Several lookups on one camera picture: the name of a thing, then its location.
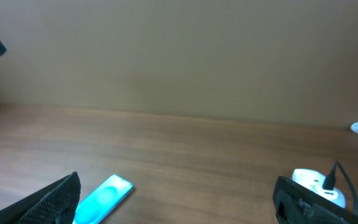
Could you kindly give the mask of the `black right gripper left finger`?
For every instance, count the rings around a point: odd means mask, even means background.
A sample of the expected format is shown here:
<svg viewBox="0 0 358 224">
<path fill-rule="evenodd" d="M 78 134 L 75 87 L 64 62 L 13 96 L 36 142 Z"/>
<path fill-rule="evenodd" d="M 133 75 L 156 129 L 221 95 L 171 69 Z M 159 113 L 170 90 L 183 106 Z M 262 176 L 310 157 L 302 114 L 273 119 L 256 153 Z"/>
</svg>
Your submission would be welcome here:
<svg viewBox="0 0 358 224">
<path fill-rule="evenodd" d="M 80 200 L 77 172 L 0 210 L 0 224 L 72 224 Z"/>
</svg>

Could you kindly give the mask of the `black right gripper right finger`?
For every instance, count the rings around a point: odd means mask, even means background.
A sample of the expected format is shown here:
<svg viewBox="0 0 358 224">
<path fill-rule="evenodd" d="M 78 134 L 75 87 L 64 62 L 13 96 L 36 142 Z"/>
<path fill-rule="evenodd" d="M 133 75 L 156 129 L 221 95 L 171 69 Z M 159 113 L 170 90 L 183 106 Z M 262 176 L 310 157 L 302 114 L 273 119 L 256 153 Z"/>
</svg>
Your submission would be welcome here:
<svg viewBox="0 0 358 224">
<path fill-rule="evenodd" d="M 358 215 L 284 176 L 276 181 L 273 204 L 279 224 L 358 224 Z"/>
</svg>

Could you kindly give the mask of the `blue Galaxy smartphone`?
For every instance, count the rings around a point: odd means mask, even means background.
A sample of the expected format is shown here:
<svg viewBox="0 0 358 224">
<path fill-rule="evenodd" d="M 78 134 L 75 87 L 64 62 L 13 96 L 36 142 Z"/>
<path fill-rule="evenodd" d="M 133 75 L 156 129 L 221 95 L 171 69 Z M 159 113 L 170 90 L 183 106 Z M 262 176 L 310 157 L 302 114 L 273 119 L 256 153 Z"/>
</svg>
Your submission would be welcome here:
<svg viewBox="0 0 358 224">
<path fill-rule="evenodd" d="M 91 192 L 76 209 L 73 224 L 99 224 L 133 191 L 128 180 L 114 174 Z"/>
</svg>

